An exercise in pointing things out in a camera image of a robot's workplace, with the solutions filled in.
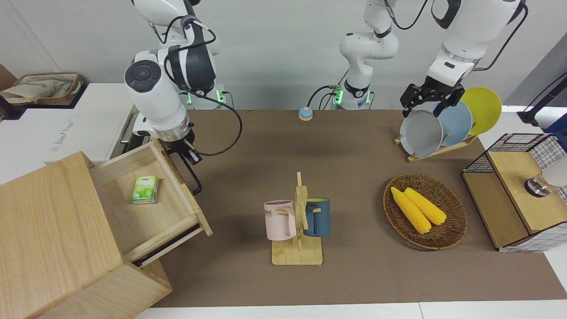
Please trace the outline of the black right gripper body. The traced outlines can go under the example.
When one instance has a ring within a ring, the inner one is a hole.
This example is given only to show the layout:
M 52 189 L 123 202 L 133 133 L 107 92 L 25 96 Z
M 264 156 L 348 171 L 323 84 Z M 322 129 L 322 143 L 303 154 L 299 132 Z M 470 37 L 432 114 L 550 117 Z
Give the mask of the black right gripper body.
M 193 144 L 195 140 L 194 133 L 188 133 L 184 138 L 173 141 L 173 142 L 163 142 L 164 149 L 173 152 L 188 152 L 192 151 L 193 149 L 189 146 L 189 144 Z

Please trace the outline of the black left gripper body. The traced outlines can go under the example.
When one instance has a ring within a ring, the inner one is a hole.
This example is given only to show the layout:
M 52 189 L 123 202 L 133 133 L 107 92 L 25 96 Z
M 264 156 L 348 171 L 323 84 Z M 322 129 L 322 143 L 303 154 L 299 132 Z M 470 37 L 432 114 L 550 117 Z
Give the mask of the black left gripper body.
M 406 100 L 413 100 L 415 105 L 421 105 L 426 101 L 440 101 L 452 93 L 459 93 L 462 97 L 463 86 L 458 83 L 455 86 L 446 85 L 434 78 L 425 78 L 422 85 L 411 83 L 401 95 L 401 104 Z

